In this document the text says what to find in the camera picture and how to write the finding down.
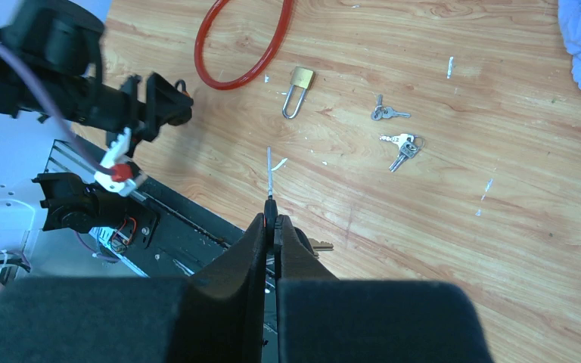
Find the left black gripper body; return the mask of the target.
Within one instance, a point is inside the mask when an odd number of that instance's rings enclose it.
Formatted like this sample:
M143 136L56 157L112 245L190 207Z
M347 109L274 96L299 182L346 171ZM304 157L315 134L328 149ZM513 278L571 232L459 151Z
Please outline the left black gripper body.
M192 118L194 100L178 92L174 84L159 73L151 73L145 82L145 100L138 99L141 77L130 76L120 91L128 95L129 118L127 127L132 130L132 142L153 141L164 125L180 126Z

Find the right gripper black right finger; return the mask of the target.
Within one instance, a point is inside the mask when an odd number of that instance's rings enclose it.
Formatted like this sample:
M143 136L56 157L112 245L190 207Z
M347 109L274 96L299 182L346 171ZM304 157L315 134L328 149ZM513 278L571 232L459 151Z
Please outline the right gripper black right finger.
M282 362L490 362L477 312L443 281L341 280L275 226Z

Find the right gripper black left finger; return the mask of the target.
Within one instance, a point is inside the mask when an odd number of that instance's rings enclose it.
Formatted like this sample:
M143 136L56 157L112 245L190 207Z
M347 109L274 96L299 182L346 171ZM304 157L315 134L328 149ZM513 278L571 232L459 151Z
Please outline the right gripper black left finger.
M0 293L0 362L258 362L265 221L191 277L24 278Z

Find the black head key bunch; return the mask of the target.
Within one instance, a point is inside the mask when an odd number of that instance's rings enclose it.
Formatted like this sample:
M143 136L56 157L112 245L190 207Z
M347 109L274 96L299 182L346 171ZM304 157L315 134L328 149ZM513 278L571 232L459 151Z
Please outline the black head key bunch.
M268 146L266 148L266 160L267 160L267 177L268 177L268 197L264 204L264 229L266 236L266 243L269 246L274 244L275 237L275 223L278 218L278 207L277 203L273 197L273 177L272 177L272 150ZM309 238L306 234L299 228L295 228L295 232L300 239L300 242L311 252L316 258L318 258L319 252L329 252L334 250L334 245L328 242L319 241L315 238Z

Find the orange black padlock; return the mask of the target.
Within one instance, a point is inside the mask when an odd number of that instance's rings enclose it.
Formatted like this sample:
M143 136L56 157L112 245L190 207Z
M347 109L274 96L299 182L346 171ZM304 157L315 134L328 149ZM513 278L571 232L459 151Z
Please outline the orange black padlock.
M187 92L186 89L186 84L185 81L183 79L178 79L175 84L174 84L175 89L182 93L183 95L185 95L186 97L190 97L189 93Z

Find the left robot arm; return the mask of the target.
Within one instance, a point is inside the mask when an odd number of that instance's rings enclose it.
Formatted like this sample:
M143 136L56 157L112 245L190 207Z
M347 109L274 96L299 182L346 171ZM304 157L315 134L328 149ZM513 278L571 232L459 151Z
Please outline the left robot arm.
M0 114L37 112L60 126L75 122L108 132L101 160L87 152L94 181L71 172L40 173L0 188L0 231L95 227L153 227L157 214L132 197L147 175L133 161L136 147L153 141L165 125L192 117L193 99L183 80L170 83L158 73L116 89L104 84L100 39L104 24L71 1L24 1L12 21L0 27Z

